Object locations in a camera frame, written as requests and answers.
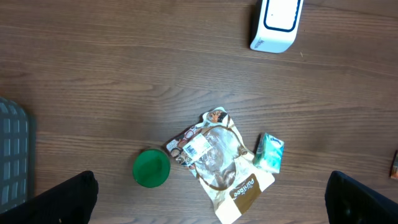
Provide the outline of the beige brown snack pouch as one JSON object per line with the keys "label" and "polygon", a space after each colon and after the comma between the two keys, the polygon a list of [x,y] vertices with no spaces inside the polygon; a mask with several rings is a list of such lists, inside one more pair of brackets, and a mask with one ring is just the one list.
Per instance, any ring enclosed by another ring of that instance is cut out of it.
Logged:
{"label": "beige brown snack pouch", "polygon": [[202,121],[173,138],[170,155],[200,182],[222,224],[233,223],[275,181],[253,164],[231,116],[222,107],[203,113]]}

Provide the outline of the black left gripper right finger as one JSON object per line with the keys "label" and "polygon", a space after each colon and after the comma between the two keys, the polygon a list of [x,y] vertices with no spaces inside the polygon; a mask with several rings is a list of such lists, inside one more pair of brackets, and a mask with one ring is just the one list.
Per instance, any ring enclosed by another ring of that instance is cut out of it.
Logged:
{"label": "black left gripper right finger", "polygon": [[325,205],[330,224],[397,224],[397,203],[337,170],[328,179]]}

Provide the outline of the white barcode scanner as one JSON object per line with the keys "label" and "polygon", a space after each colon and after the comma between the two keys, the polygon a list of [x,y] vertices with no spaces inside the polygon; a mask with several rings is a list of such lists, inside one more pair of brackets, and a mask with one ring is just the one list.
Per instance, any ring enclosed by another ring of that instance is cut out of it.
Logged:
{"label": "white barcode scanner", "polygon": [[258,0],[252,20],[250,49],[280,54],[295,41],[303,0]]}

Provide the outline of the green lid jar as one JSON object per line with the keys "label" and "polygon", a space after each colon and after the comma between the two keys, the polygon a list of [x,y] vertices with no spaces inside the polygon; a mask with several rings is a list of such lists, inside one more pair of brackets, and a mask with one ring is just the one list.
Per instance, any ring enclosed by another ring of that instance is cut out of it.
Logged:
{"label": "green lid jar", "polygon": [[171,163],[168,155],[155,148],[143,150],[132,165],[135,181],[146,188],[162,185],[169,177]]}

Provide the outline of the small teal tissue pack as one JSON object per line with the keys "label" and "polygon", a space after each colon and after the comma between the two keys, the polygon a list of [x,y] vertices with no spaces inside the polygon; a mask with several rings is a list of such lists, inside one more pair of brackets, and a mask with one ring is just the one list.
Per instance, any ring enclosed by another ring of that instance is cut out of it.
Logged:
{"label": "small teal tissue pack", "polygon": [[276,137],[263,133],[257,145],[254,165],[266,172],[279,174],[282,163],[285,142]]}

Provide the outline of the orange tissue pack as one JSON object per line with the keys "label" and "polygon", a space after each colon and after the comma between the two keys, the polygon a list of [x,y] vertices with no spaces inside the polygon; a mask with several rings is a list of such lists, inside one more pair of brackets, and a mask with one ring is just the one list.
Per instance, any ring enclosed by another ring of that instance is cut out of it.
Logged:
{"label": "orange tissue pack", "polygon": [[398,151],[394,153],[394,157],[391,164],[390,178],[398,179]]}

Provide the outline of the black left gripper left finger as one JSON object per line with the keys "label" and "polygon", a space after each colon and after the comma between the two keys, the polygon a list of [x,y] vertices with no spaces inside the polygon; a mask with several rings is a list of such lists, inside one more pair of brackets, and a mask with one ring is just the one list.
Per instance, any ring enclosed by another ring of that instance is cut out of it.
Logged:
{"label": "black left gripper left finger", "polygon": [[86,170],[1,214],[1,224],[87,224],[98,198],[98,181]]}

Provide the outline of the black mesh basket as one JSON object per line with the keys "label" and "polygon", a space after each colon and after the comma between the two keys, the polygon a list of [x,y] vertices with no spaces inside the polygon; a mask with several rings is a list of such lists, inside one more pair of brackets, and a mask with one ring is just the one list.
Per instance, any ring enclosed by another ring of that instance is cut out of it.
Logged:
{"label": "black mesh basket", "polygon": [[35,123],[14,101],[1,98],[1,213],[34,196]]}

